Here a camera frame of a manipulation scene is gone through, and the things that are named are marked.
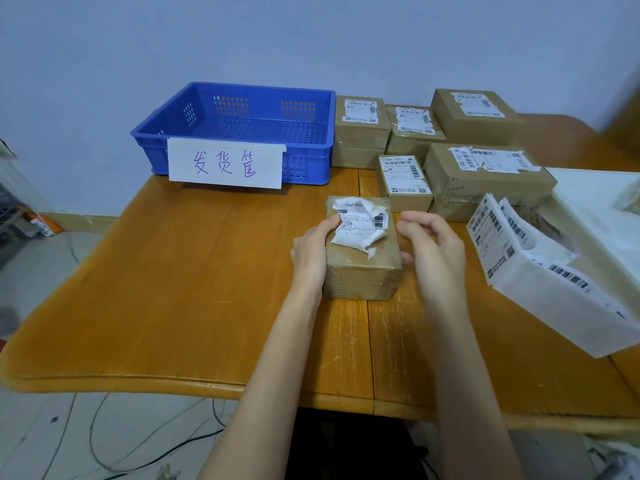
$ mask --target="wooden table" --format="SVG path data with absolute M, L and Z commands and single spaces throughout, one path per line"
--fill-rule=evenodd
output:
M 525 120 L 518 139 L 544 165 L 640 171 L 578 120 Z M 376 194 L 373 172 L 355 169 L 281 191 L 151 177 L 12 337 L 0 373 L 23 392 L 237 399 L 288 290 L 293 238 L 324 217 L 327 196 Z M 588 356 L 490 289 L 464 226 L 454 228 L 467 245 L 470 314 L 508 426 L 640 431 L 640 347 Z M 412 271 L 387 302 L 325 300 L 300 404 L 434 419 L 432 346 Z

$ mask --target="floor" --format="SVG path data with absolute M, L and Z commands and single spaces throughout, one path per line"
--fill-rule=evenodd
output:
M 0 270 L 0 317 L 7 317 L 0 318 L 0 336 L 9 338 L 73 273 L 73 254 L 84 259 L 101 238 L 62 233 L 23 247 Z M 0 480 L 105 480 L 118 470 L 155 460 L 188 438 L 219 430 L 212 406 L 226 424 L 236 401 L 216 399 L 212 404 L 210 399 L 162 394 L 18 394 L 0 383 Z M 430 449 L 430 462 L 443 478 L 435 425 L 408 426 L 414 442 Z M 217 437 L 186 444 L 124 478 L 193 480 Z M 598 473 L 580 435 L 514 431 L 511 437 L 529 480 L 585 480 Z

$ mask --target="brown cardboard package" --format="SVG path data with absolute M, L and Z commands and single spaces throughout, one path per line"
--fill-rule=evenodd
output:
M 450 148 L 460 148 L 464 144 L 434 143 L 427 153 L 424 172 L 433 193 L 430 212 L 434 212 L 452 222 L 468 222 L 477 208 L 478 202 L 491 193 L 500 201 L 507 197 L 511 205 L 535 205 L 551 193 L 556 179 L 542 168 L 540 171 L 520 171 L 496 173 L 479 168 L 465 171 L 460 168 Z M 532 165 L 535 160 L 518 146 L 474 146 L 475 150 L 523 151 Z
M 382 159 L 389 158 L 395 160 L 407 160 L 407 165 L 387 165 L 387 171 L 385 172 L 383 170 Z M 393 180 L 388 177 L 389 174 L 393 174 L 394 167 L 407 166 L 411 166 L 412 169 L 415 169 L 414 171 L 417 172 L 419 176 L 414 177 L 414 179 L 423 182 L 426 188 L 412 186 L 407 187 L 407 185 L 404 185 L 405 188 L 402 188 L 397 184 L 395 185 Z M 433 201 L 433 195 L 431 195 L 431 190 L 428 188 L 427 180 L 425 179 L 420 165 L 418 165 L 414 156 L 396 157 L 383 155 L 376 158 L 376 178 L 378 180 L 378 190 L 380 195 L 388 197 L 392 212 L 402 212 L 403 210 L 420 210 L 422 212 L 427 212 L 429 210 L 431 201 Z
M 436 134 L 430 135 L 398 130 L 396 107 L 412 107 L 428 111 Z M 444 131 L 442 131 L 440 125 L 433 117 L 433 112 L 428 107 L 405 106 L 401 104 L 388 105 L 387 115 L 391 122 L 391 135 L 389 136 L 387 151 L 385 152 L 386 155 L 414 155 L 418 163 L 422 166 L 424 165 L 425 158 L 427 158 L 429 145 L 432 143 L 444 143 L 447 140 Z
M 343 121 L 345 115 L 344 102 L 347 99 L 359 101 L 375 101 L 378 104 L 377 124 L 355 123 Z M 335 130 L 333 140 L 347 148 L 363 150 L 379 150 L 379 155 L 385 152 L 387 141 L 391 133 L 391 123 L 387 115 L 385 103 L 379 98 L 363 98 L 356 96 L 337 96 L 335 101 Z
M 340 196 L 330 196 L 326 202 L 326 215 L 335 214 L 333 201 Z M 386 198 L 368 198 L 377 205 L 389 207 Z M 402 259 L 398 245 L 396 227 L 389 214 L 386 234 L 374 242 L 376 254 L 368 259 L 366 253 L 332 244 L 335 231 L 326 238 L 326 277 L 324 295 L 329 298 L 388 300 L 395 293 L 402 272 Z
M 366 150 L 362 148 L 348 148 L 334 141 L 331 156 L 331 166 L 347 168 L 376 169 L 376 159 L 384 150 Z
M 501 113 L 504 117 L 467 115 L 452 93 L 484 95 L 498 109 L 498 113 L 495 114 Z M 436 89 L 431 111 L 450 143 L 511 144 L 522 124 L 522 118 L 492 91 Z

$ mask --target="forearm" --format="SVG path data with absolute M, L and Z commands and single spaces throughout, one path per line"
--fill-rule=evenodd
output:
M 289 292 L 198 480 L 284 478 L 316 309 L 313 293 Z
M 523 479 L 466 309 L 435 317 L 436 400 L 448 478 Z

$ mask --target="blue plastic basket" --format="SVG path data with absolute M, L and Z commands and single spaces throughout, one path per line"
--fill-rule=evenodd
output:
M 181 138 L 283 143 L 282 181 L 329 181 L 335 92 L 192 82 L 156 109 L 131 135 L 152 171 L 169 174 L 166 141 Z

